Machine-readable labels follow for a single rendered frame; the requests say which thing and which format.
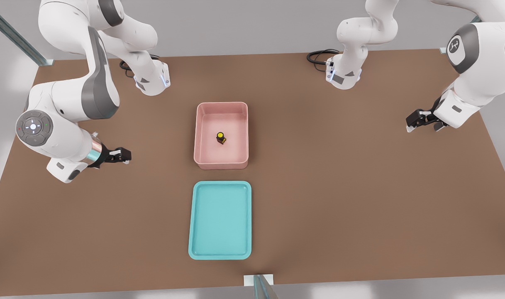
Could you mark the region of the pale blue-green tray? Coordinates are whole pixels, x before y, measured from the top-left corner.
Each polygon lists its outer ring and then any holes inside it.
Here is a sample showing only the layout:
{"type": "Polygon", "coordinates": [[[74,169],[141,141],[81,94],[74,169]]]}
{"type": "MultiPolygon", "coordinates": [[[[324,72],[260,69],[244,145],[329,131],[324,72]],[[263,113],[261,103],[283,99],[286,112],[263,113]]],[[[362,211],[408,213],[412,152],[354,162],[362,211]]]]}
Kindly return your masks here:
{"type": "Polygon", "coordinates": [[[193,187],[188,254],[194,260],[244,260],[252,250],[252,189],[246,181],[193,187]]]}

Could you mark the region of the pink plastic box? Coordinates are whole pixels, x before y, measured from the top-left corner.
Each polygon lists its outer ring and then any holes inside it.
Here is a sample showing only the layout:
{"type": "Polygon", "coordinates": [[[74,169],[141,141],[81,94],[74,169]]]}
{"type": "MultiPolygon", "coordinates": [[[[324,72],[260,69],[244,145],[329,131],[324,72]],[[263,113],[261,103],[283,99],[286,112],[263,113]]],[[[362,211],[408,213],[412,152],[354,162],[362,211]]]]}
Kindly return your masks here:
{"type": "Polygon", "coordinates": [[[194,161],[203,170],[244,169],[249,159],[244,102],[206,102],[197,107],[194,161]]]}

